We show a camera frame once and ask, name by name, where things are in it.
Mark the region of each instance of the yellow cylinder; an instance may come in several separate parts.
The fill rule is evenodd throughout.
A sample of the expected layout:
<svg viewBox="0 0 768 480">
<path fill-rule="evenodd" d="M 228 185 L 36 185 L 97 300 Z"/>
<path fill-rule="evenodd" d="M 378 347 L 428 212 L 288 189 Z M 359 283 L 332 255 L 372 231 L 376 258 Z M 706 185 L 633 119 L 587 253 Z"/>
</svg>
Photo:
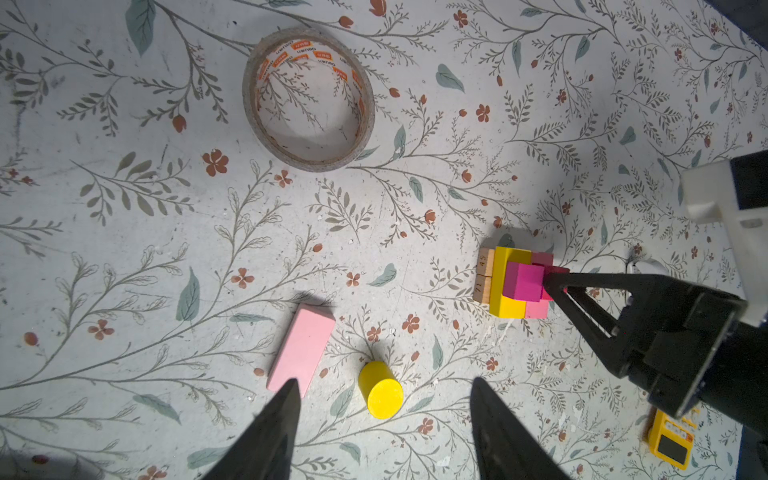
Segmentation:
<svg viewBox="0 0 768 480">
<path fill-rule="evenodd" d="M 371 362 L 357 379 L 368 411 L 379 420 L 392 418 L 402 407 L 402 386 L 384 362 Z"/>
</svg>

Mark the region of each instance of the yellow calculator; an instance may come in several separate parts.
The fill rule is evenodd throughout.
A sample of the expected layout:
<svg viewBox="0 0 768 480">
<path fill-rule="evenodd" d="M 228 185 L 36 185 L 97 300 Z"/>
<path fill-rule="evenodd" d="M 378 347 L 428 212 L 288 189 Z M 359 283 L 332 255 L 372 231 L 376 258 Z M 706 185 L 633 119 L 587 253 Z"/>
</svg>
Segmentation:
<svg viewBox="0 0 768 480">
<path fill-rule="evenodd" d="M 666 413 L 657 410 L 654 426 L 648 433 L 648 446 L 650 452 L 658 458 L 685 470 L 690 462 L 690 452 L 694 448 L 694 434 Z"/>
</svg>

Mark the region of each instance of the tape roll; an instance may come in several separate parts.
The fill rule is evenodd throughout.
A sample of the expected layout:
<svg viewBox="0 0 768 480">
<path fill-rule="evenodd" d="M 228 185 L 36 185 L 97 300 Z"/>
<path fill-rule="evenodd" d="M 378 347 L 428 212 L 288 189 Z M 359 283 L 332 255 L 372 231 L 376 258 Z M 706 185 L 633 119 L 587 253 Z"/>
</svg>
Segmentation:
<svg viewBox="0 0 768 480">
<path fill-rule="evenodd" d="M 334 170 L 356 159 L 373 132 L 368 75 L 335 38 L 288 28 L 263 38 L 243 77 L 246 116 L 261 143 L 291 167 Z"/>
</svg>

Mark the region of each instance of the floral tablecloth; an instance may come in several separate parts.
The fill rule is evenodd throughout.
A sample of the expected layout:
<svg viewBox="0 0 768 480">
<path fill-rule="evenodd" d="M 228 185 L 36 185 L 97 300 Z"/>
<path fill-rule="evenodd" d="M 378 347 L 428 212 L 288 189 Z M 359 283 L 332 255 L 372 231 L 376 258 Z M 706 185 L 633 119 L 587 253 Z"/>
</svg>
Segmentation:
<svg viewBox="0 0 768 480">
<path fill-rule="evenodd" d="M 376 93 L 366 150 L 325 174 L 273 159 L 242 106 L 252 46 L 301 24 Z M 765 55 L 703 2 L 4 0 L 0 47 L 2 474 L 202 475 L 307 302 L 337 326 L 292 478 L 475 478 L 476 376 L 573 478 L 734 477 L 734 421 L 704 406 L 680 472 L 557 308 L 471 299 L 497 244 L 740 291 L 680 174 L 766 146 Z M 371 359 L 406 391 L 387 421 L 357 390 Z"/>
</svg>

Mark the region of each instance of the table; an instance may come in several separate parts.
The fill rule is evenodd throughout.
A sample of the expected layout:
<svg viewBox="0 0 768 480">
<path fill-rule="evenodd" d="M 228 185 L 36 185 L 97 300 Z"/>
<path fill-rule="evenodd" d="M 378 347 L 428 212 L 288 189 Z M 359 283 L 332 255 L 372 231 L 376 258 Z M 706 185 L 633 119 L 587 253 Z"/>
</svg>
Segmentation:
<svg viewBox="0 0 768 480">
<path fill-rule="evenodd" d="M 768 144 L 768 82 L 763 50 L 708 6 L 4 6 L 2 472 L 201 476 L 271 398 L 265 372 L 307 302 L 338 324 L 292 478 L 475 478 L 476 376 L 573 478 L 734 475 L 734 421 L 705 406 L 679 472 L 641 441 L 645 393 L 559 310 L 499 321 L 470 291 L 481 244 L 579 272 L 642 258 L 740 291 L 724 229 L 686 218 L 680 174 Z M 364 154 L 324 174 L 274 160 L 241 103 L 252 46 L 301 24 L 353 49 L 376 93 Z M 406 391 L 384 422 L 356 386 L 371 359 Z"/>
</svg>

